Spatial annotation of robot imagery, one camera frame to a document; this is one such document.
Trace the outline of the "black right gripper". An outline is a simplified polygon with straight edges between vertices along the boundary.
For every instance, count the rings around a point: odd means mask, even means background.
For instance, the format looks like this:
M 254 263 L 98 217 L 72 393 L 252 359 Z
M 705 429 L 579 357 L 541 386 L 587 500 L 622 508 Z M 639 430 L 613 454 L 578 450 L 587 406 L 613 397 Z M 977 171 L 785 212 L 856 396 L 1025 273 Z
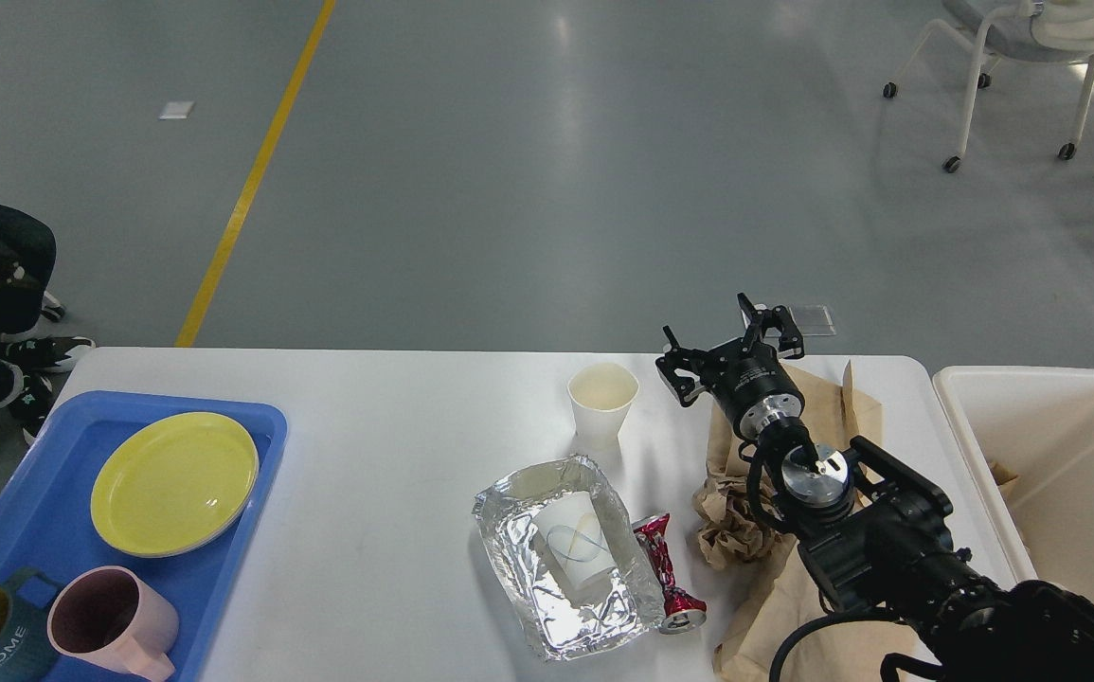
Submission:
M 741 340 L 729 340 L 712 352 L 689 349 L 680 346 L 673 330 L 663 327 L 667 344 L 655 368 L 682 407 L 690 407 L 710 390 L 733 434 L 755 441 L 771 423 L 802 415 L 805 398 L 778 357 L 805 357 L 805 340 L 788 307 L 754 305 L 745 293 L 737 294 L 737 302 L 744 323 Z M 770 330 L 777 332 L 773 347 L 764 344 Z

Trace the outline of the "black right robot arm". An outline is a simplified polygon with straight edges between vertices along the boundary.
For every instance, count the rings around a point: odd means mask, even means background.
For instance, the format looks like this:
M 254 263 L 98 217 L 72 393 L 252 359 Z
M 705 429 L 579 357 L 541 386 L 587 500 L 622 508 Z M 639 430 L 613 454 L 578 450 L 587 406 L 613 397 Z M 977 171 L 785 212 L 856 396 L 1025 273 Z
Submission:
M 1044 580 L 1002 590 L 954 548 L 945 519 L 953 505 L 931 479 L 868 437 L 843 449 L 821 444 L 802 421 L 800 388 L 783 367 L 805 340 L 785 307 L 738 305 L 744 332 L 710 350 L 680 346 L 673 330 L 656 370 L 680 405 L 710 393 L 741 441 L 747 506 L 755 522 L 798 540 L 798 556 L 825 601 L 825 614 L 794 629 L 785 657 L 821 629 L 888 622 L 913 629 L 927 663 L 889 654 L 878 674 L 929 681 L 1094 681 L 1094 604 Z

